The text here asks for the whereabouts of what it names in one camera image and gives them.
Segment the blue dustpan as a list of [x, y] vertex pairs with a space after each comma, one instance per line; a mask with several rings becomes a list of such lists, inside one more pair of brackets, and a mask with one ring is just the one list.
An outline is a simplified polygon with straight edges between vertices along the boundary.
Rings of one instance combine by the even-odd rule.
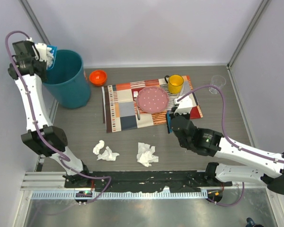
[[47, 70], [51, 70], [53, 68], [56, 59], [56, 54], [57, 54], [57, 47], [48, 45], [46, 48]]

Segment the blue hand brush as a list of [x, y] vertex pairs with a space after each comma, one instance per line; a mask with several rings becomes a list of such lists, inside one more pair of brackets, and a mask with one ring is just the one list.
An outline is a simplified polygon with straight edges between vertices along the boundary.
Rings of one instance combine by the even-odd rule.
[[172, 125], [171, 125], [171, 120], [173, 119], [174, 114], [172, 111], [167, 111], [166, 113], [166, 120], [167, 120], [167, 130], [168, 134], [171, 134], [173, 132]]

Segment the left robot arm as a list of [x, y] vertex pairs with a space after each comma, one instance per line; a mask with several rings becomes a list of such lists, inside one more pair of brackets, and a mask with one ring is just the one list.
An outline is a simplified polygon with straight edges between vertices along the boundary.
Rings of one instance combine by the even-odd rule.
[[45, 108], [42, 82], [46, 79], [46, 57], [55, 58], [53, 49], [30, 38], [12, 45], [15, 53], [8, 73], [20, 91], [27, 121], [22, 142], [36, 154], [58, 162], [68, 183], [88, 188], [91, 176], [87, 166], [71, 152], [64, 130], [53, 125]]

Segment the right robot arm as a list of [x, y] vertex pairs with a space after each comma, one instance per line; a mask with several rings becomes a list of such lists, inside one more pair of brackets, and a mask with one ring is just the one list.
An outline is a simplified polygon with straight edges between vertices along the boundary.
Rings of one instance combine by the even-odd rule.
[[261, 183], [275, 193], [284, 195], [284, 152], [263, 151], [232, 140], [222, 133], [197, 128], [183, 115], [167, 114], [168, 131], [173, 132], [182, 148], [201, 156], [224, 158], [239, 166], [209, 163], [205, 183], [214, 187], [220, 182]]

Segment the teal plastic trash bin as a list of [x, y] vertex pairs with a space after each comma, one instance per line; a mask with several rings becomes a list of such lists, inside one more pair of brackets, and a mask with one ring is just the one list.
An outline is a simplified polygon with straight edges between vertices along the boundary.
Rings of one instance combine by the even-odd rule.
[[84, 74], [82, 57], [71, 50], [58, 50], [54, 66], [46, 73], [46, 89], [64, 108], [77, 109], [87, 104], [91, 89]]

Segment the crumpled paper far right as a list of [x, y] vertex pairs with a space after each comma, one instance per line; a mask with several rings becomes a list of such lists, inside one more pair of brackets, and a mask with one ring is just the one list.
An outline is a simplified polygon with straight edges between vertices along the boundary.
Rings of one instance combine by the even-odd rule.
[[145, 167], [150, 167], [152, 163], [158, 163], [159, 157], [154, 155], [155, 146], [138, 142], [137, 162]]

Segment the pink dotted plate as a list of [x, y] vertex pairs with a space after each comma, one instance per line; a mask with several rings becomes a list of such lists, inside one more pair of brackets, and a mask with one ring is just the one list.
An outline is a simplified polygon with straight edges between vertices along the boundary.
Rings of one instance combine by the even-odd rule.
[[155, 114], [167, 109], [169, 96], [160, 87], [145, 87], [139, 91], [136, 102], [142, 111]]

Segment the yellow enamel mug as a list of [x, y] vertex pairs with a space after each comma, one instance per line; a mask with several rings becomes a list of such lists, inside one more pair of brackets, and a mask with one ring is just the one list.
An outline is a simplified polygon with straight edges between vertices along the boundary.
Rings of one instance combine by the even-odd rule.
[[166, 75], [164, 77], [164, 79], [165, 79], [165, 82], [168, 85], [168, 90], [169, 90], [170, 93], [178, 94], [178, 93], [181, 92], [182, 86], [184, 84], [184, 79], [183, 79], [182, 76], [180, 76], [180, 75], [172, 75], [172, 76]]

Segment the orange bowl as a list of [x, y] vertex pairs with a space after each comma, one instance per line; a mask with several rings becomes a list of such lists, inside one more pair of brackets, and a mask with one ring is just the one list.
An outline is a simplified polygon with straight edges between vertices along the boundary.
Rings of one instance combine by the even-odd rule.
[[103, 70], [95, 70], [90, 73], [89, 75], [89, 81], [97, 86], [100, 87], [104, 85], [107, 81], [107, 73]]

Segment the clear plastic cup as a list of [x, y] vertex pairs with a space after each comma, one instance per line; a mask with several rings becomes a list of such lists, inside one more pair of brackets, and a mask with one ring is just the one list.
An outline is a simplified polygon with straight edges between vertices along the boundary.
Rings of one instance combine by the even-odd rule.
[[[225, 86], [225, 84], [226, 84], [226, 79], [223, 76], [221, 75], [212, 76], [211, 82], [210, 82], [211, 86], [215, 86], [219, 89], [222, 89]], [[218, 94], [218, 90], [213, 87], [209, 88], [209, 92], [211, 94]]]

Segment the silver fork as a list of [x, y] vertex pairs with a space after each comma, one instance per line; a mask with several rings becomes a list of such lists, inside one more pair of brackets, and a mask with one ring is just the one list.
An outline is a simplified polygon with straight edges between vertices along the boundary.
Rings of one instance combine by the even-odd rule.
[[137, 97], [138, 97], [138, 91], [134, 91], [133, 92], [133, 99], [136, 103], [136, 109], [137, 109], [137, 119], [140, 120], [140, 111], [139, 111], [139, 107], [138, 107], [138, 103], [137, 103]]

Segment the colourful patchwork placemat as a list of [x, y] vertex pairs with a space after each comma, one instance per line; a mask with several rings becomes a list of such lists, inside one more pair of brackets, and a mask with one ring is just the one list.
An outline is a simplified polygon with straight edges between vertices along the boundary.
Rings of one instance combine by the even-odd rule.
[[[183, 79], [185, 94], [193, 87], [189, 76], [183, 76]], [[153, 114], [146, 113], [139, 108], [141, 119], [138, 120], [133, 92], [139, 92], [145, 87], [162, 88], [169, 96], [169, 105], [166, 110]], [[178, 97], [178, 94], [171, 94], [168, 91], [168, 85], [164, 78], [104, 86], [102, 87], [102, 95], [107, 133], [166, 124], [166, 113], [171, 111], [174, 106], [173, 100]]]

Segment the crumpled paper front left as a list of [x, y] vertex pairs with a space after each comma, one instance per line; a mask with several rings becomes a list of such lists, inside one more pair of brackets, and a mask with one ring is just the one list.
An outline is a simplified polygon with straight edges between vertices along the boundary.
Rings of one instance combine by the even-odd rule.
[[112, 152], [109, 146], [106, 146], [105, 151], [102, 154], [98, 155], [97, 160], [105, 160], [105, 161], [116, 161], [116, 158], [120, 154], [117, 152]]

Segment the crumpled paper far left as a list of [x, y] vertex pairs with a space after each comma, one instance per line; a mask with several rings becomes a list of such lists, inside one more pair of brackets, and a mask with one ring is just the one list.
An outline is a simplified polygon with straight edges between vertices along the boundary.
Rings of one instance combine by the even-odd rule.
[[99, 155], [100, 150], [105, 146], [105, 142], [103, 140], [100, 140], [98, 144], [93, 148], [93, 153], [95, 155]]

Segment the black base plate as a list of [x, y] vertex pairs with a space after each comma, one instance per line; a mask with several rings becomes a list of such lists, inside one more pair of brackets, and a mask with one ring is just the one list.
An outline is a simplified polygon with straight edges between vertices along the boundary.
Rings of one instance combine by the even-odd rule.
[[92, 177], [110, 176], [106, 192], [161, 192], [168, 187], [172, 193], [200, 192], [202, 187], [232, 186], [206, 177], [204, 172], [187, 171], [94, 171]]

